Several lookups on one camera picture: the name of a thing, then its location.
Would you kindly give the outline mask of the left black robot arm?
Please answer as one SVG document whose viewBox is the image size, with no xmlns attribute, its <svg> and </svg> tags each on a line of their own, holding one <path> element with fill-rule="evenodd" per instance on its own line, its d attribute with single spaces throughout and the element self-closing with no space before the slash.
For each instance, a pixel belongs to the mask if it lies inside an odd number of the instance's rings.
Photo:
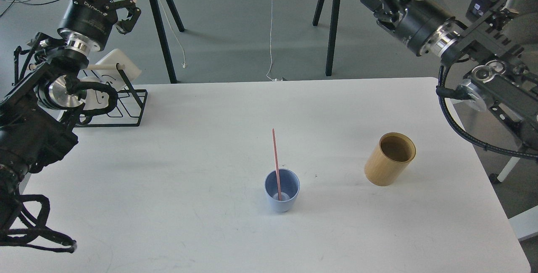
<svg viewBox="0 0 538 273">
<path fill-rule="evenodd" d="M 37 33 L 14 88 L 1 101 L 1 245 L 73 253 L 77 243 L 46 223 L 50 202 L 21 194 L 21 183 L 58 162 L 78 143 L 73 128 L 109 114 L 119 94 L 105 83 L 82 81 L 88 55 L 102 51 L 116 27 L 131 32 L 140 16 L 135 0 L 71 0 L 59 38 Z"/>
</svg>

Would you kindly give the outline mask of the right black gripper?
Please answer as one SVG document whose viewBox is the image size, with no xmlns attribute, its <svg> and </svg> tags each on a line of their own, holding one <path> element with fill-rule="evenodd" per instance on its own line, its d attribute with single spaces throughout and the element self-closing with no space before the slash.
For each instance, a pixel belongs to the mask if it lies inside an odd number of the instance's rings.
<svg viewBox="0 0 538 273">
<path fill-rule="evenodd" d="M 361 0 L 392 37 L 402 42 L 414 55 L 433 51 L 442 32 L 455 17 L 431 0 Z"/>
</svg>

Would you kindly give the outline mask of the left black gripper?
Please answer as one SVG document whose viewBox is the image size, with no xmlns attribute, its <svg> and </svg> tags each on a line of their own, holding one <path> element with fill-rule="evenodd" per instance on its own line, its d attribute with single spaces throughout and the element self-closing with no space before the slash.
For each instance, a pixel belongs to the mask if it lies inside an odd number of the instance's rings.
<svg viewBox="0 0 538 273">
<path fill-rule="evenodd" d="M 113 0 L 71 0 L 57 32 L 63 38 L 70 33 L 81 34 L 93 42 L 93 51 L 102 51 L 116 22 L 120 34 L 131 33 L 142 14 L 137 0 L 118 0 L 113 3 L 114 9 L 127 10 L 127 16 L 118 20 L 115 11 L 105 9 L 112 2 Z"/>
</svg>

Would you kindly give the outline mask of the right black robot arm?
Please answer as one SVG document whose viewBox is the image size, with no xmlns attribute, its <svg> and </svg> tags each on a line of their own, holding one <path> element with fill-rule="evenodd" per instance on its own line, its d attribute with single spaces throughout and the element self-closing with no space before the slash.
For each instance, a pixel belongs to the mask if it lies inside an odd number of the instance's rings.
<svg viewBox="0 0 538 273">
<path fill-rule="evenodd" d="M 521 60 L 523 47 L 502 34 L 517 16 L 508 0 L 472 0 L 465 25 L 430 0 L 361 0 L 377 24 L 417 56 L 441 60 L 436 94 L 450 127 L 466 141 L 497 154 L 537 160 L 537 74 Z M 491 112 L 520 143 L 507 150 L 458 126 L 446 105 L 459 99 Z"/>
</svg>

